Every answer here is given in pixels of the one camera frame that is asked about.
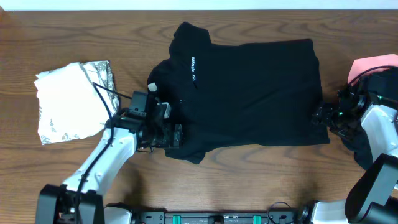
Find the black t-shirt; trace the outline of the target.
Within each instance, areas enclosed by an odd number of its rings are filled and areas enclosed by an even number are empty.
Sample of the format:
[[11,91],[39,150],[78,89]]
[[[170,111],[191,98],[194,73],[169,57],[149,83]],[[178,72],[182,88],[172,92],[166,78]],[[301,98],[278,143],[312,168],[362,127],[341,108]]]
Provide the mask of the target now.
[[181,124],[183,143],[167,157],[200,163],[220,147],[329,143],[312,115],[322,101],[311,39],[218,45],[206,29],[179,25],[169,58],[150,73],[159,97]]

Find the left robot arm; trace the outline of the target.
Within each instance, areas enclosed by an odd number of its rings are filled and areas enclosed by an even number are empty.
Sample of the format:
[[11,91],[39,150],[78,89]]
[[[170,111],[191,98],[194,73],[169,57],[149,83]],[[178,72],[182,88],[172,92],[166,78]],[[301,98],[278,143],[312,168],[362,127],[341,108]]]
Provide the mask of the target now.
[[104,205],[115,177],[136,152],[178,149],[182,127],[169,121],[172,107],[157,93],[135,91],[130,105],[111,115],[101,141],[62,185],[47,184],[39,194],[36,223],[139,223],[122,203]]

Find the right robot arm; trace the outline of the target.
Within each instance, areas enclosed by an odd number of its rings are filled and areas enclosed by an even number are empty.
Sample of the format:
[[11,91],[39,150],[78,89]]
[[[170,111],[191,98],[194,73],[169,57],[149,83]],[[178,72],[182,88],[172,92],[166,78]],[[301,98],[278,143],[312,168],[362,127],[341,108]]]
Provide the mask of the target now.
[[307,205],[297,223],[397,223],[397,67],[352,79],[313,122],[340,137],[365,173],[346,199]]

